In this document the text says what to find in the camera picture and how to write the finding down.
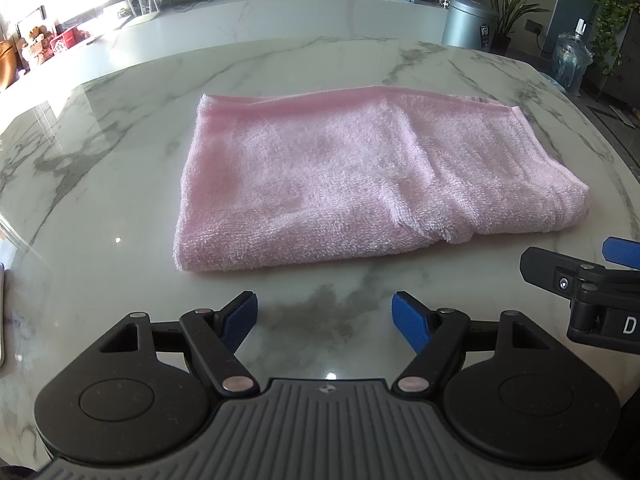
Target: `folded towel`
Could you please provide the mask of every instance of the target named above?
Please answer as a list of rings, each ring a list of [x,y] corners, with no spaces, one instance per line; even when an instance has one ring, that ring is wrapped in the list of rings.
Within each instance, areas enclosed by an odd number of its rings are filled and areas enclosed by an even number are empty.
[[[181,184],[181,270],[548,232],[584,218],[589,201],[519,108],[393,87],[204,95]]]

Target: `silver trash can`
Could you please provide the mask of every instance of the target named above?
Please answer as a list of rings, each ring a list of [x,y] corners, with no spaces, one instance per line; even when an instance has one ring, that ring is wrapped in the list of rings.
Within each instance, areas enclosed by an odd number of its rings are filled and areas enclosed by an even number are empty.
[[[451,0],[442,44],[489,52],[498,13],[473,0]]]

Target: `power outlet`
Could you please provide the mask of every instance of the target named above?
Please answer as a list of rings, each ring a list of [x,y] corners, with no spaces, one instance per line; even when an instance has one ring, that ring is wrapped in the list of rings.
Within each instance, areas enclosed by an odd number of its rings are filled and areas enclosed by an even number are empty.
[[[534,22],[533,20],[527,20],[524,24],[524,30],[528,30],[529,32],[533,32],[536,36],[539,36],[542,33],[542,24]]]

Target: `blue gripper pad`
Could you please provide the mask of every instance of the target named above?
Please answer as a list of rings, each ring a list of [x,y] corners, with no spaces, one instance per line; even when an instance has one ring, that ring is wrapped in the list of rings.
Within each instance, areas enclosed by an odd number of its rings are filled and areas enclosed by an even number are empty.
[[[229,350],[236,353],[257,319],[258,297],[251,294],[226,317],[220,339]]]
[[[391,299],[391,317],[394,325],[416,353],[420,353],[431,339],[427,317],[419,310],[429,311],[406,292],[396,292]]]
[[[612,264],[640,269],[640,243],[609,237],[602,244],[602,256]]]

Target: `potted plant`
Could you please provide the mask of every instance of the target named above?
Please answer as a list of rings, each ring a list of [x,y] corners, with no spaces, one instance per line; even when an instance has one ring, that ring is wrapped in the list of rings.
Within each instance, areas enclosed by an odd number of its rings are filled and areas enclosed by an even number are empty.
[[[595,0],[594,3],[599,10],[591,40],[593,59],[604,74],[609,74],[622,63],[617,34],[625,27],[633,10],[640,12],[640,0]]]
[[[531,0],[489,0],[493,10],[498,12],[498,27],[491,44],[491,52],[504,55],[511,43],[508,34],[515,22],[531,12],[549,12],[540,4],[530,3]]]

